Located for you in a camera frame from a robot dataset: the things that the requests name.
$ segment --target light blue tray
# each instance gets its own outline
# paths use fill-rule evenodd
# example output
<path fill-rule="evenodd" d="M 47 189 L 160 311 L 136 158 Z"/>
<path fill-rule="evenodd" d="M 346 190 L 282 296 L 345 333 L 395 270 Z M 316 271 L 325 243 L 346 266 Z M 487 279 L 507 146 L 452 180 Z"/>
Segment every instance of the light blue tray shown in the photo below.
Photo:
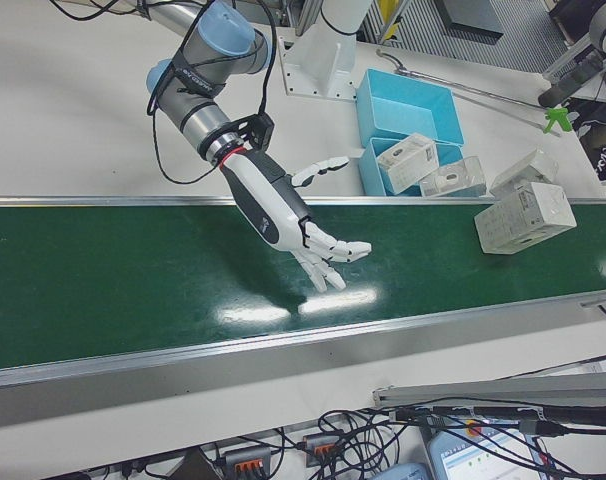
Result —
<path fill-rule="evenodd" d="M 361 172 L 361 181 L 366 195 L 374 197 L 394 196 L 393 193 L 385 190 L 376 157 L 397 143 L 398 140 L 390 140 L 389 138 L 371 138 L 368 142 L 363 156 L 359 159 L 359 171 Z M 463 158 L 458 145 L 436 142 L 436 151 L 439 155 L 440 166 L 458 162 Z M 412 185 L 407 190 L 399 193 L 398 196 L 420 197 L 421 189 L 418 185 Z"/>
<path fill-rule="evenodd" d="M 401 140 L 417 132 L 441 142 L 463 145 L 452 92 L 379 70 L 367 70 L 356 91 L 361 144 L 370 138 Z"/>

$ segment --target screen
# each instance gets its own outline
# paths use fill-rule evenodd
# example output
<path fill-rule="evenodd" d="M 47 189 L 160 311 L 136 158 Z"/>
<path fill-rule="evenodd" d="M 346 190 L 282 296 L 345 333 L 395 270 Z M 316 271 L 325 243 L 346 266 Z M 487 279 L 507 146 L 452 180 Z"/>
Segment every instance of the screen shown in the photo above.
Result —
<path fill-rule="evenodd" d="M 513 438 L 497 431 L 486 433 L 486 435 L 503 448 L 507 448 L 522 457 L 532 458 L 528 447 Z M 501 455 L 515 458 L 488 440 L 483 439 L 478 443 Z M 537 472 L 490 455 L 475 445 L 466 442 L 461 442 L 460 445 L 441 453 L 441 460 L 448 480 L 540 480 Z"/>

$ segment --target product box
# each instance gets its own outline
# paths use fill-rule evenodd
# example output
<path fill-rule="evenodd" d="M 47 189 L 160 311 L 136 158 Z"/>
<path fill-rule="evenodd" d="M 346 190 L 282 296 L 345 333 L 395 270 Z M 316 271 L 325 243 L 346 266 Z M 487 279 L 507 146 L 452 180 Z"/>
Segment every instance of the product box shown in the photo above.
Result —
<path fill-rule="evenodd" d="M 413 133 L 376 159 L 386 190 L 399 194 L 439 168 L 434 140 Z"/>
<path fill-rule="evenodd" d="M 497 176 L 490 193 L 496 198 L 503 198 L 527 182 L 554 183 L 558 171 L 559 164 L 555 160 L 542 150 L 534 150 Z"/>
<path fill-rule="evenodd" d="M 466 157 L 444 165 L 420 181 L 424 197 L 480 197 L 487 193 L 478 157 Z"/>
<path fill-rule="evenodd" d="M 563 187 L 529 183 L 474 217 L 485 253 L 510 255 L 576 227 Z"/>

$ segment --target green conveyor belt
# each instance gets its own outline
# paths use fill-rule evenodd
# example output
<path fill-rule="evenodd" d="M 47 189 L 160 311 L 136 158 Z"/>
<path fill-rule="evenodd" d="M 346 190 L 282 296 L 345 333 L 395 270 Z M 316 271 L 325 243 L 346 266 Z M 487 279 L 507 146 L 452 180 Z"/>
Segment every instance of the green conveyor belt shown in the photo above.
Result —
<path fill-rule="evenodd" d="M 0 368 L 606 290 L 606 205 L 513 256 L 481 252 L 486 207 L 314 207 L 374 247 L 326 294 L 233 206 L 0 207 Z"/>

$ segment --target robotic arm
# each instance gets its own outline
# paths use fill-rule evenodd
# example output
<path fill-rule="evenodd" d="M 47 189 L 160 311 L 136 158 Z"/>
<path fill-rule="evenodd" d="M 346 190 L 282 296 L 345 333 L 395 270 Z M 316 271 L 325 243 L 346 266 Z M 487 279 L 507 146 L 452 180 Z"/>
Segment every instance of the robotic arm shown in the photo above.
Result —
<path fill-rule="evenodd" d="M 186 15 L 180 9 L 187 7 L 162 8 L 154 8 L 156 19 L 180 31 L 181 15 Z M 267 114 L 259 111 L 230 121 L 214 102 L 229 75 L 256 73 L 272 54 L 270 42 L 236 10 L 220 1 L 208 2 L 175 56 L 150 71 L 150 111 L 161 109 L 200 156 L 220 169 L 236 205 L 257 233 L 276 250 L 291 252 L 318 291 L 327 290 L 326 282 L 343 289 L 345 282 L 329 262 L 358 260 L 371 246 L 337 240 L 323 232 L 294 187 L 306 186 L 315 173 L 337 170 L 345 163 L 317 163 L 293 181 L 265 153 L 273 128 Z"/>

